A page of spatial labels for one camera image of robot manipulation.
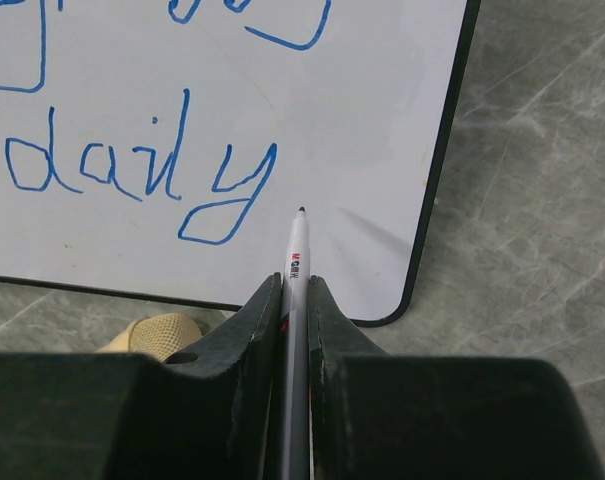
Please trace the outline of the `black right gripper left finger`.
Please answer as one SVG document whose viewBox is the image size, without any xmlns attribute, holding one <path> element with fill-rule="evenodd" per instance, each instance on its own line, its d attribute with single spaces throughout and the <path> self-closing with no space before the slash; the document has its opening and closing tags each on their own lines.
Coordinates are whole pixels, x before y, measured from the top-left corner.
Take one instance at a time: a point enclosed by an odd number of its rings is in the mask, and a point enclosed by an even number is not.
<svg viewBox="0 0 605 480">
<path fill-rule="evenodd" d="M 0 353 L 0 479 L 255 479 L 281 277 L 159 362 Z"/>
</svg>

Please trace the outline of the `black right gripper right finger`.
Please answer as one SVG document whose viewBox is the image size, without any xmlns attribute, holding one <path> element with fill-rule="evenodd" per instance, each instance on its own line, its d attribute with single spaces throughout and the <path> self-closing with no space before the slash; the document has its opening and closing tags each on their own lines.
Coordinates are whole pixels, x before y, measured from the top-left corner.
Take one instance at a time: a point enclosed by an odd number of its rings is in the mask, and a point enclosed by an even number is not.
<svg viewBox="0 0 605 480">
<path fill-rule="evenodd" d="M 391 355 L 308 287 L 319 479 L 601 479 L 565 378 L 539 359 Z"/>
</svg>

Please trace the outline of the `white blue whiteboard marker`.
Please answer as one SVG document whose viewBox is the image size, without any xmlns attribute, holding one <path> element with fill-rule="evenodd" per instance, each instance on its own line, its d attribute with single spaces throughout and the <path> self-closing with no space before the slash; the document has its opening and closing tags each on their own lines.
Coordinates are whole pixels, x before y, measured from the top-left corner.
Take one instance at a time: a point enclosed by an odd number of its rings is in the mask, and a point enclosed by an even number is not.
<svg viewBox="0 0 605 480">
<path fill-rule="evenodd" d="M 310 413 L 307 291 L 309 222 L 298 209 L 287 247 L 272 384 L 264 477 L 310 477 Z"/>
</svg>

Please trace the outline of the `white whiteboard black frame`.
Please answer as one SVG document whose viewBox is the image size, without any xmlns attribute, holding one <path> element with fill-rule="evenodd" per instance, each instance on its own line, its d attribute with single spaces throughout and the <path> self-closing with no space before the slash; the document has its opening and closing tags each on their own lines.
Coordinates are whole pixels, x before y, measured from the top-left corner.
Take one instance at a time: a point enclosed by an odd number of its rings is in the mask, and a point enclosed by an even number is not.
<svg viewBox="0 0 605 480">
<path fill-rule="evenodd" d="M 236 309 L 285 263 L 408 309 L 476 1 L 0 1 L 0 280 Z"/>
</svg>

